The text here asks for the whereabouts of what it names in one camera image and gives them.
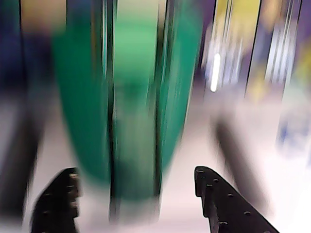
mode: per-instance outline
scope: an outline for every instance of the white floor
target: white floor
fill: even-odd
[[[170,171],[165,176],[159,221],[118,228],[109,226],[108,191],[96,191],[82,180],[83,197],[79,198],[80,216],[76,219],[81,233],[209,232],[208,219],[202,215],[201,200],[194,193],[194,168],[208,166],[231,184],[234,184],[234,179],[225,167],[225,160],[212,130],[211,120],[221,113],[220,108],[203,108],[200,101],[194,95],[183,138],[176,149]],[[40,144],[33,187],[27,198],[25,232],[29,232],[31,211],[40,192],[60,170],[76,166],[62,124],[59,104],[54,107],[54,115],[46,125]],[[269,211],[264,213],[265,217],[281,233],[308,232],[306,223],[308,210],[311,209],[311,183],[308,180],[311,178],[311,170],[305,169],[307,156],[289,160],[276,150],[281,105],[237,104],[224,108],[227,109],[225,114],[233,116],[232,124],[237,130],[237,136],[244,142],[249,165],[255,169],[268,197]]]

